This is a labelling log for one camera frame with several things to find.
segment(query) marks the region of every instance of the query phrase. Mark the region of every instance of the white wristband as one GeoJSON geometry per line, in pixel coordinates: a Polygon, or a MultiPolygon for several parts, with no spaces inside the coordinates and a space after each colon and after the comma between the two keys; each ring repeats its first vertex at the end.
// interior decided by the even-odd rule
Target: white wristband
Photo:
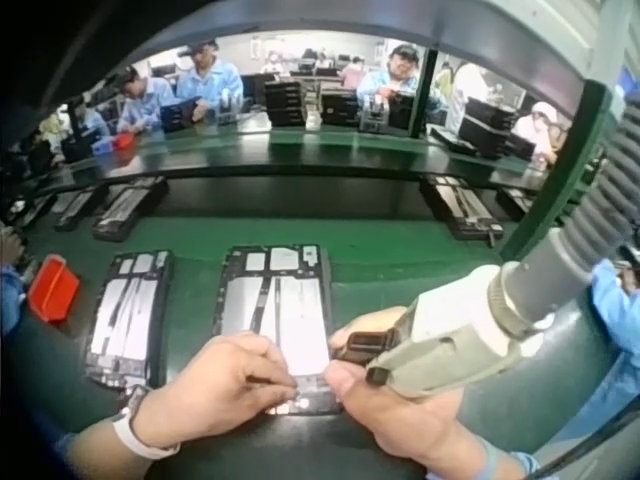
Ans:
{"type": "Polygon", "coordinates": [[[148,458],[149,460],[160,460],[171,455],[175,455],[180,451],[180,444],[175,445],[167,450],[160,448],[148,447],[136,438],[131,429],[131,415],[126,414],[113,421],[113,429],[116,435],[124,445],[139,457],[148,458]]]}

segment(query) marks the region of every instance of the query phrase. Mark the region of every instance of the red container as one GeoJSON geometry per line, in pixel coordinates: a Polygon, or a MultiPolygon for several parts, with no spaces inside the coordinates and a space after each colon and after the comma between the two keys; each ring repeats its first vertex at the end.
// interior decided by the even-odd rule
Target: red container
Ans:
{"type": "Polygon", "coordinates": [[[80,280],[67,268],[60,255],[45,258],[29,288],[29,306],[45,322],[65,320],[80,286],[80,280]]]}

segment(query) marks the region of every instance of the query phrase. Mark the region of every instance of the cap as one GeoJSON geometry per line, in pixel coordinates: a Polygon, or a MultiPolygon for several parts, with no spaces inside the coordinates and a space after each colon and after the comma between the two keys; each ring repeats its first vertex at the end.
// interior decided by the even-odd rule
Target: cap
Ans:
{"type": "Polygon", "coordinates": [[[179,57],[190,57],[192,55],[195,55],[196,53],[200,53],[202,51],[202,49],[204,47],[206,47],[207,45],[212,46],[214,49],[218,49],[218,42],[216,42],[216,39],[211,39],[211,40],[207,40],[206,42],[200,42],[200,43],[190,43],[188,45],[185,46],[185,48],[180,51],[178,53],[179,57]]]}
{"type": "Polygon", "coordinates": [[[134,67],[128,66],[116,73],[113,85],[122,91],[127,83],[131,83],[137,78],[140,78],[138,71],[134,67]]]}
{"type": "Polygon", "coordinates": [[[541,113],[545,117],[549,119],[551,123],[556,123],[558,121],[558,112],[546,102],[538,102],[532,108],[531,112],[541,113]]]}
{"type": "Polygon", "coordinates": [[[403,43],[402,45],[398,45],[391,51],[391,57],[394,55],[398,55],[402,57],[403,60],[408,60],[410,62],[418,65],[420,63],[420,57],[418,56],[418,50],[416,47],[411,45],[410,43],[403,43]]]}

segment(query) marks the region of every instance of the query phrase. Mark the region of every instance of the hand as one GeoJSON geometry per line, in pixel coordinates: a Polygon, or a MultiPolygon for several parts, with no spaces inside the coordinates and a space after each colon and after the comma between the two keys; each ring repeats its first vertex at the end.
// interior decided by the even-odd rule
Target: hand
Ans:
{"type": "Polygon", "coordinates": [[[24,253],[24,246],[20,237],[11,227],[5,227],[0,232],[0,263],[1,266],[15,267],[24,253]]]}
{"type": "Polygon", "coordinates": [[[210,106],[209,104],[205,101],[205,100],[198,100],[196,102],[197,107],[194,108],[193,110],[193,116],[191,117],[191,120],[193,120],[193,123],[199,122],[200,120],[202,120],[204,118],[204,116],[207,113],[207,110],[209,110],[210,106]]]}
{"type": "MultiPolygon", "coordinates": [[[[330,339],[332,348],[341,348],[356,331],[385,331],[406,309],[393,307],[358,317],[330,339]]],[[[441,449],[449,447],[462,401],[462,390],[404,399],[387,387],[374,388],[364,381],[364,368],[334,361],[325,370],[325,380],[345,410],[370,430],[380,448],[402,458],[426,465],[441,449]]]]}
{"type": "Polygon", "coordinates": [[[219,435],[295,398],[295,386],[267,338],[250,332],[215,337],[174,381],[147,395],[133,429],[157,448],[219,435]]]}

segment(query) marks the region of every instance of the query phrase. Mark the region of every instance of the white hat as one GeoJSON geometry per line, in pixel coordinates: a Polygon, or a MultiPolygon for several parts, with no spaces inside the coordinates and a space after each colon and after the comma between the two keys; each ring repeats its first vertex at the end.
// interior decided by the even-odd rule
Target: white hat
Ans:
{"type": "Polygon", "coordinates": [[[556,112],[556,109],[553,108],[548,103],[545,103],[545,102],[536,103],[531,109],[531,113],[534,113],[534,112],[543,114],[545,117],[549,119],[551,123],[558,122],[558,113],[556,112]]]}

